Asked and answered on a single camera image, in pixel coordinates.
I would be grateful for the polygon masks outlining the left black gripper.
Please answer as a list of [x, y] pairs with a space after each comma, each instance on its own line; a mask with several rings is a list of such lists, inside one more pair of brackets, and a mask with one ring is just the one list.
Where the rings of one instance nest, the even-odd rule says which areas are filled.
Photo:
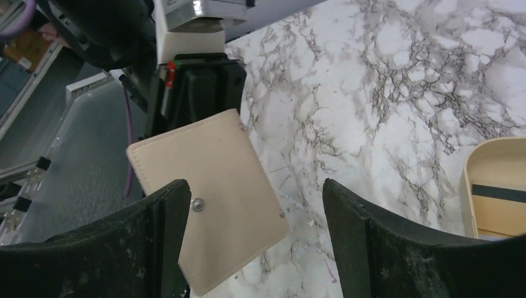
[[239, 110], [245, 80], [244, 63], [225, 53], [176, 55], [154, 72], [144, 136]]

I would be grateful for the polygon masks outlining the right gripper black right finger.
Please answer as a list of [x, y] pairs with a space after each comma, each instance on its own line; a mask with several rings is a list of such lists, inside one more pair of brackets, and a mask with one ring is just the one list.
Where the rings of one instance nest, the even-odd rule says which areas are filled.
[[486, 241], [408, 220], [333, 179], [324, 213], [344, 297], [524, 297], [525, 237]]

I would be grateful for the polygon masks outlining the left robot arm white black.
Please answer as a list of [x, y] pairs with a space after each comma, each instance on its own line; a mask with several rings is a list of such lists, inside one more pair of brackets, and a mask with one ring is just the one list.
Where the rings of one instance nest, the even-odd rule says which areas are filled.
[[246, 72], [225, 53], [225, 30], [254, 1], [39, 1], [87, 63], [122, 70], [146, 113], [146, 137], [239, 109]]

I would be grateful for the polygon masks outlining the beige leather card holder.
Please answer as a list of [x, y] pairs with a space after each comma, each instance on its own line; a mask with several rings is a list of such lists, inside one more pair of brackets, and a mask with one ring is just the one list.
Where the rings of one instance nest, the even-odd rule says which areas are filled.
[[197, 296], [290, 233], [236, 109], [136, 142], [127, 156], [146, 194], [184, 179], [200, 202], [189, 212], [179, 257]]

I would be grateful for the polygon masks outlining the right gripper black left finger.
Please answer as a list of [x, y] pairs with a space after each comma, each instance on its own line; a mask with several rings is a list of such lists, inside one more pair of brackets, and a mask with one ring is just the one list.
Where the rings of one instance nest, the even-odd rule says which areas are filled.
[[41, 243], [1, 248], [2, 297], [188, 297], [179, 255], [190, 210], [175, 180]]

